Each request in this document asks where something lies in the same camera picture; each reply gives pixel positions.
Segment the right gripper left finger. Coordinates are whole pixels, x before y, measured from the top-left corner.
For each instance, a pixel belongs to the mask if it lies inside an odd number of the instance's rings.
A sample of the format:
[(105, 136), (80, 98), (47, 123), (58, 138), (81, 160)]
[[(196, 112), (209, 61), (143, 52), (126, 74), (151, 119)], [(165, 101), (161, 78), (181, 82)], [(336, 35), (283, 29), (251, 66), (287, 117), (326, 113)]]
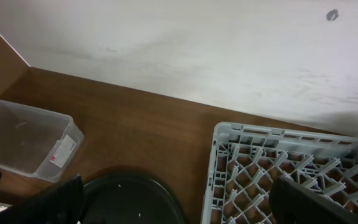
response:
[(84, 186), (78, 174), (0, 212), (0, 224), (75, 224), (84, 205)]

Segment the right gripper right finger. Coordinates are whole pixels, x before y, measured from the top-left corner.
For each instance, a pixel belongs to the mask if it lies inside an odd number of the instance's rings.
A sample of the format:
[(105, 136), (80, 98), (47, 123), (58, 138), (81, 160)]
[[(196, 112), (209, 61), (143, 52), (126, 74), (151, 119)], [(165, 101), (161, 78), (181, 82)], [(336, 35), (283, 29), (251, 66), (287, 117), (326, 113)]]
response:
[(358, 224), (358, 215), (281, 176), (268, 198), (277, 224)]

